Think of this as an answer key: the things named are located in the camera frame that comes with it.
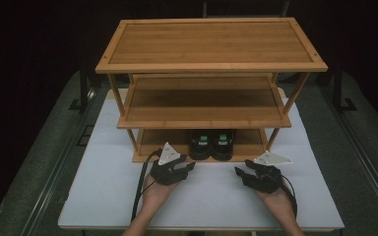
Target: green floor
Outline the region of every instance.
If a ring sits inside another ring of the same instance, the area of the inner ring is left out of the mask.
[[[279,85],[286,95],[294,88],[291,83]],[[318,87],[312,78],[296,101],[310,144],[346,226],[343,232],[307,235],[378,235],[378,188],[371,181],[377,178],[373,177],[373,169],[378,173],[378,115],[352,78],[345,75],[343,85],[343,96],[353,101],[357,111],[339,115],[330,98],[332,86]],[[107,82],[93,88],[88,109],[80,114],[69,110],[72,101],[80,97],[79,74],[72,77],[5,197],[0,208],[0,235],[120,235],[119,231],[82,232],[57,226],[86,148],[78,143],[86,143],[109,89]],[[365,168],[367,163],[374,168]]]

